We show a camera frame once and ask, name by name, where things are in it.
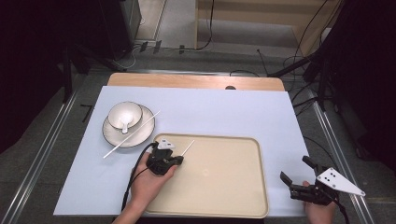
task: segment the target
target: metal rail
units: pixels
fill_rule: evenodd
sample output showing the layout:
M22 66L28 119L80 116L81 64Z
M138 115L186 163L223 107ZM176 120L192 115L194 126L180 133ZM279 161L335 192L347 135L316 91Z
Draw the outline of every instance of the metal rail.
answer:
M41 171L47 161L48 156L55 144L56 138L61 131L65 120L76 100L77 92L85 79L85 75L76 75L74 80L75 89L69 99L63 103L55 121L52 123L43 144L35 155L35 160L30 166L25 178L22 180L17 192L12 200L5 216L3 217L2 224L17 223L21 215L22 209L25 206L30 194L35 187L35 183L40 176Z
M309 96L314 97L315 95L311 91L311 92L309 92ZM339 172L345 178L347 178L350 182L352 182L355 185L358 185L355 177L352 174L351 169L349 168L347 159L346 159L344 152L337 140L337 137L335 136L334 131L332 130L332 125L329 121L327 113L323 112L320 109L318 102L314 103L314 109L317 114L318 121L320 122L320 125L321 125L323 132L326 136L326 139L329 143L330 149L334 156L334 160L337 163L337 166L339 168ZM364 197L354 195L354 194L349 194L349 197L355 207L356 213L357 213L361 223L375 224L374 218L367 206L367 202L365 201Z

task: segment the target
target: white stick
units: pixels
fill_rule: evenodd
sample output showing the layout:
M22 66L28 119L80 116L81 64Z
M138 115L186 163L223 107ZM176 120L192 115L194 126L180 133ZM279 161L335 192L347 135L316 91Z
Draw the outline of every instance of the white stick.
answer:
M158 111L155 115L153 115L151 118L149 118L148 120L146 120L146 122L144 122L138 129L136 129L136 131L134 131L133 133L131 133L128 137L126 137L124 140L122 140L122 142L120 142L118 145L116 145L115 147L113 147L113 149L111 149L111 151L109 151L104 157L103 159L105 159L108 155L110 155L113 151L115 151L117 148L119 148L120 145L122 145L126 140L128 140L132 135L134 135L135 133L137 133L137 131L139 131L143 126L145 126L147 123L149 123L149 121L151 121L152 119L154 119L155 116L157 116L159 113L161 112Z
M187 146L187 148L184 150L183 153L181 153L181 156L184 156L184 154L187 152L187 150L189 150L189 148L192 146L192 143L194 143L195 140L192 140L192 142Z

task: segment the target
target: table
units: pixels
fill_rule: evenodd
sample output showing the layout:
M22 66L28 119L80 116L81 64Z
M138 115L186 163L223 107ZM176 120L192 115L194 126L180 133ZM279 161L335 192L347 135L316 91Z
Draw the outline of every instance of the table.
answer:
M313 182L315 175L301 161L307 150L289 95L279 79L113 74L108 85L102 88L98 97L55 208L55 216L117 215L128 182L125 176L130 173L141 149L159 133L249 136L256 139L262 148L270 204L268 217L304 216L301 202L290 199L289 190L279 174L284 171L296 183L303 180ZM222 90L230 85L237 90ZM261 90L247 91L249 85L252 89ZM135 150L122 148L103 160L112 148L102 136L103 120L113 105L128 100L146 105L153 111L161 109L161 116L145 143ZM210 116L202 122L200 116L208 108L211 109ZM247 112L247 116L235 118L235 115Z
M318 11L325 0L216 0L213 20L246 21L257 23L282 24L292 27L300 50L304 56L311 52L323 30L336 13L340 1L329 0ZM209 20L212 7L211 0L195 1L195 33L198 35L198 21Z

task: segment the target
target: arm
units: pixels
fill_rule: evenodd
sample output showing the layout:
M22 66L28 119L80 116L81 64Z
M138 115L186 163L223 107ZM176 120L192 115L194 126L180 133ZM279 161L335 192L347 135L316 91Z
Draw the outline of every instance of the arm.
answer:
M147 168L146 161L148 157L149 153L146 152L137 166L136 174ZM149 203L158 195L166 181L173 176L176 168L177 166L172 166L164 176L155 175L150 170L141 173L132 184L132 200L126 204L124 210L114 220L113 224L136 223L149 206Z
M307 181L303 182L304 186L309 186ZM336 204L331 202L329 205L318 205L314 203L304 202L304 210L308 217L308 223L310 224L331 224L334 216Z

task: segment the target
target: floor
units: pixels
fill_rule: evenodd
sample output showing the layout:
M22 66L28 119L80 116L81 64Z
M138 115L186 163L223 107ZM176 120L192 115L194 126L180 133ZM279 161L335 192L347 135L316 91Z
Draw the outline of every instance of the floor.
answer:
M128 71L183 71L189 73L195 71L210 75L212 73L224 76L230 75L233 70L248 70L259 76L264 76L262 59L258 55L257 48L261 49L266 68L272 72L282 69L292 63L297 43L293 38L291 29L285 26L266 26L268 32L260 32L258 24L226 24L220 21L214 22L213 43L204 51L186 51L180 54L178 50L166 48L178 48L180 45L190 47L191 41L191 13L187 8L193 8L193 0L180 1L144 1L155 6L162 7L161 15L152 14L149 16L142 1L142 14L145 18L142 28L151 23L159 24L158 29L147 29L146 34L141 33L141 41L162 41L162 49L154 53L153 49L144 52L134 52L124 59L117 61L125 66ZM202 21L199 35L201 44L205 43L207 33L205 23ZM247 29L240 36L238 29ZM244 44L241 40L249 40L250 44ZM85 75L76 75L75 89L78 90L70 102L68 108L62 104L63 92L60 90L53 96L48 105L39 116L33 121L29 129L25 132L21 140L6 152L0 154L0 217L3 217L12 199L18 193L21 183L26 178L26 174L31 173L31 165L37 161L36 155L41 155L43 142L46 142L48 133L51 133L52 124L55 120L60 120L58 113L64 110L67 116L61 120L61 129L55 134L56 141L49 145L48 156L45 157L42 167L36 171L38 176L32 178L35 185L25 192L28 194L26 201L22 202L22 210L15 215L17 220L13 223L110 223L112 217L54 217L52 215L55 204L62 190L62 185L67 177L68 170L73 162L78 150L79 142L85 132L89 120L89 106L96 102L97 95L101 87L106 85L111 71L107 68L91 61L92 70ZM304 72L303 68L296 71L297 74ZM252 76L248 72L238 72L235 76ZM292 99L305 86L300 76L287 74L281 78L285 88L289 91ZM310 89L305 88L298 94L293 104L303 102L312 97L318 89L316 83L310 85ZM350 223L395 223L396 215L396 178L394 173L379 161L363 161L356 156L355 147L347 133L342 119L333 109L332 102L326 102L325 116L329 119L331 129L337 138L337 145L342 149L347 160L347 166L351 170L358 186L367 194L365 201L372 215L372 220L362 220L359 212L356 211L356 202L349 195L342 193L341 202L346 207ZM329 144L329 137L323 131L322 124L318 118L316 104L306 104L295 108L297 120L299 121L305 143L312 158L333 166L329 152L334 158L334 150ZM140 223L199 223L200 220L185 219L146 219L142 218ZM220 223L305 223L303 217L290 218L266 218L265 220L233 220L217 219ZM343 217L336 212L334 223L344 223Z

